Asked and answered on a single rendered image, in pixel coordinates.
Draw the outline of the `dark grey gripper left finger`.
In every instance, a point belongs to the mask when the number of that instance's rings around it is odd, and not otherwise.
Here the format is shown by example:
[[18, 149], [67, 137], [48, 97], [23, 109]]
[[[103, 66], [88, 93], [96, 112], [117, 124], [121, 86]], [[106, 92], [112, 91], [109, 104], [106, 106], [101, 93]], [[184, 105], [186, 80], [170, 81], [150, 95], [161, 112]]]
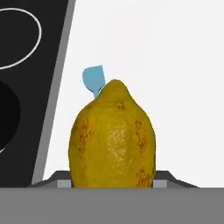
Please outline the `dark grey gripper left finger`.
[[56, 171], [49, 179], [29, 185], [29, 188], [37, 187], [71, 188], [72, 181], [70, 171]]

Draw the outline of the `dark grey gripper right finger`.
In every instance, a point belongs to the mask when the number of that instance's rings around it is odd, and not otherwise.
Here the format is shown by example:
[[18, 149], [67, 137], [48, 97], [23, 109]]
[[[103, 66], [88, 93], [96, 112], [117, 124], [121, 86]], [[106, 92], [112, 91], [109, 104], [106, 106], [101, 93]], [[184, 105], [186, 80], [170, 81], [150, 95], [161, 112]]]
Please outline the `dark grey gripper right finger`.
[[196, 185], [176, 179], [169, 171], [156, 171], [152, 182], [153, 188], [196, 188]]

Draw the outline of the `yellow lemon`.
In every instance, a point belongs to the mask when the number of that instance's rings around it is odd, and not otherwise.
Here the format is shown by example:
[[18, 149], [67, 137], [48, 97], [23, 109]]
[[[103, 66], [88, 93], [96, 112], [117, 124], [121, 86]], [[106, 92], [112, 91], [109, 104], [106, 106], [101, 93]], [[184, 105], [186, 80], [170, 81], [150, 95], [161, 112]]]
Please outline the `yellow lemon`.
[[150, 118], [120, 80], [111, 80], [77, 115], [68, 147], [75, 187], [150, 187], [156, 136]]

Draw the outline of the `black pot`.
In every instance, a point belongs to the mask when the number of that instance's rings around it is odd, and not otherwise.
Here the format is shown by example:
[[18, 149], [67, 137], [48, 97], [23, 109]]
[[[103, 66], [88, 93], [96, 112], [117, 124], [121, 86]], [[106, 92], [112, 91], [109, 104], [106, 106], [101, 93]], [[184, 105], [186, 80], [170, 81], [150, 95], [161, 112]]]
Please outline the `black pot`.
[[18, 97], [7, 84], [0, 81], [0, 153], [14, 137], [20, 114]]

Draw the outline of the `light blue spatula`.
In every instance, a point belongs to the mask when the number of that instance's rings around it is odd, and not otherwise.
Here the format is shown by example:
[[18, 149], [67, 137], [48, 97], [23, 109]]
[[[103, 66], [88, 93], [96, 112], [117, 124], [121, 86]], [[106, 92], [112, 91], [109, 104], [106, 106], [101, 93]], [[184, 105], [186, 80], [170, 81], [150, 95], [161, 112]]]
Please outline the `light blue spatula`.
[[91, 66], [84, 69], [82, 79], [85, 87], [98, 97], [100, 90], [105, 86], [105, 76], [102, 66]]

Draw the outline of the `black hob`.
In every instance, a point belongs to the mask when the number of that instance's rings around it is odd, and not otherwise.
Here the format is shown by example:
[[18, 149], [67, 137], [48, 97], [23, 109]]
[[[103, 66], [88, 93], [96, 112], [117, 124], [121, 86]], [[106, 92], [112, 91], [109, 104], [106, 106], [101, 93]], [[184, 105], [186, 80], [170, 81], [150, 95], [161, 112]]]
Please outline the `black hob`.
[[0, 187], [44, 177], [76, 0], [0, 0], [0, 81], [19, 99], [17, 131], [0, 153]]

